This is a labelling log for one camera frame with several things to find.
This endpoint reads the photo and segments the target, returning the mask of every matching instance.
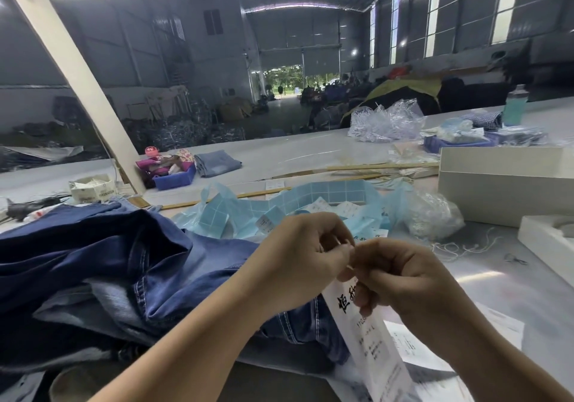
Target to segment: person's right hand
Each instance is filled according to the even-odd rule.
[[[359,282],[354,303],[363,316],[390,305],[435,354],[456,362],[477,334],[494,329],[429,248],[386,238],[357,244],[348,271]]]

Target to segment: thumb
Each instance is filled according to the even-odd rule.
[[[405,277],[391,275],[380,269],[356,268],[355,275],[360,282],[389,303],[404,290]]]
[[[329,274],[335,278],[337,277],[351,261],[351,257],[355,254],[355,247],[349,243],[334,247],[327,253],[322,253],[321,256],[325,258],[329,268]]]

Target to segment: person's left hand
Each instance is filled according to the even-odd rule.
[[[288,216],[236,275],[271,316],[318,296],[348,266],[354,246],[334,213]]]

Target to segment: white box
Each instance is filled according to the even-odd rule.
[[[518,240],[574,287],[574,239],[559,228],[574,224],[573,216],[525,216]]]
[[[92,180],[101,180],[103,183],[93,185],[89,188],[79,189],[75,183],[88,184]],[[108,201],[112,196],[118,194],[115,181],[108,174],[93,175],[79,180],[69,181],[70,193],[78,202]]]
[[[469,221],[518,227],[527,215],[574,215],[574,155],[560,147],[443,148],[439,192]]]

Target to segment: blue plastic basket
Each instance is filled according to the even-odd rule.
[[[439,154],[442,148],[456,147],[456,146],[496,146],[496,143],[495,141],[490,139],[489,141],[474,142],[472,144],[449,144],[448,142],[445,142],[436,136],[425,137],[424,141],[425,150],[427,150],[427,152],[432,154]]]
[[[180,172],[179,174],[166,175],[165,177],[154,177],[155,187],[159,191],[166,191],[168,189],[175,189],[177,187],[189,186],[193,183],[195,178],[196,167],[195,164],[191,165],[187,172]]]

